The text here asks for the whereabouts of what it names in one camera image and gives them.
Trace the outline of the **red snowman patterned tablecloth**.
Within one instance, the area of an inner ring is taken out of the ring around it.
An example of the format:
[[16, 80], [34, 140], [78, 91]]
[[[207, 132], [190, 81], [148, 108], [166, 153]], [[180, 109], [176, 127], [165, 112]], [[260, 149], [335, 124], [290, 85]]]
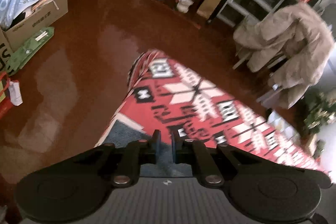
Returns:
[[133, 63], [127, 95], [98, 143], [125, 147], [161, 132], [156, 164], [141, 167], [146, 177], [186, 177], [191, 168], [173, 163], [171, 138], [201, 141], [209, 148], [228, 144], [272, 162], [316, 170], [333, 179], [294, 141], [227, 91], [162, 51], [149, 50]]

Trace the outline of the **white ceramic pot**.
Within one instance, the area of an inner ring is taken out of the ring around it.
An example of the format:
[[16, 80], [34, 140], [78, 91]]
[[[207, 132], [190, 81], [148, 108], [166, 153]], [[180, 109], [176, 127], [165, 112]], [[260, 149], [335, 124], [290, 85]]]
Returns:
[[178, 0], [176, 8], [179, 12], [186, 14], [193, 4], [194, 2], [192, 0]]

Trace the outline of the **small decorated christmas tree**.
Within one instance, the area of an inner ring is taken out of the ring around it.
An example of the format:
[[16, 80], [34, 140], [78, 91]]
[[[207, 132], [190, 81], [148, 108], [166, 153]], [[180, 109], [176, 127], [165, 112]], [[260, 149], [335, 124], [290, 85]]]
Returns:
[[304, 96], [304, 102], [303, 136], [314, 139], [322, 126], [335, 123], [335, 89], [328, 93], [309, 92]]

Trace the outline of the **beige puffer jacket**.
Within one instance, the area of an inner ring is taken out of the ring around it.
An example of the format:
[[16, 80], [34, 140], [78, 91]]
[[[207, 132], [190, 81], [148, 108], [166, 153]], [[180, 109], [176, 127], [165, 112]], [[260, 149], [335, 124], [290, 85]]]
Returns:
[[326, 22], [309, 5], [299, 2], [279, 9], [261, 22], [242, 21], [233, 39], [240, 57], [250, 52], [247, 67], [257, 72], [276, 55], [287, 61], [268, 85], [277, 85], [279, 106], [291, 108], [323, 74], [335, 40]]

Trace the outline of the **green flat package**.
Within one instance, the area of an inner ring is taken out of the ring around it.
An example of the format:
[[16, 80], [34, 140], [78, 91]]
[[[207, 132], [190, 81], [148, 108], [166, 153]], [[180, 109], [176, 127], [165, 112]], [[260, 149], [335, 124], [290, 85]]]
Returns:
[[53, 27], [44, 27], [30, 38], [10, 56], [5, 71], [9, 76], [14, 75], [21, 70], [29, 60], [45, 45], [54, 35]]

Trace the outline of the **large cardboard box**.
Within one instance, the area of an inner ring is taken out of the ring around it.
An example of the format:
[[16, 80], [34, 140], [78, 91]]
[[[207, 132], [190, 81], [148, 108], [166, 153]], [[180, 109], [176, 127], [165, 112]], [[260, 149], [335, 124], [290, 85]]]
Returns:
[[5, 70], [5, 66], [13, 54], [11, 46], [5, 37], [5, 34], [2, 30], [0, 30], [0, 71]]

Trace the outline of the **cardboard box with items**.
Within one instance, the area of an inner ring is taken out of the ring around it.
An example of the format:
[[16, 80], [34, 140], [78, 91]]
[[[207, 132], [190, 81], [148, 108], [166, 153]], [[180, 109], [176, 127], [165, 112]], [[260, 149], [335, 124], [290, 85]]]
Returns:
[[67, 12], [68, 0], [1, 0], [1, 48], [15, 52]]

